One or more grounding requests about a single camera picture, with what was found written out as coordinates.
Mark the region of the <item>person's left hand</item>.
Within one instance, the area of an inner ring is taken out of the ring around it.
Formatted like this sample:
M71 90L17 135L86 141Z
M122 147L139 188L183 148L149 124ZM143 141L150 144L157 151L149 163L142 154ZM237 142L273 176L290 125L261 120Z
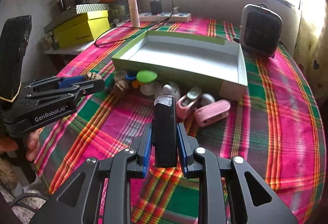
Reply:
M38 149L40 147L39 138L42 130L43 128L39 128L38 130L31 132L26 139L26 159L28 161L33 161L38 154ZM3 128L1 128L1 154L12 152L17 149L17 143L6 134Z

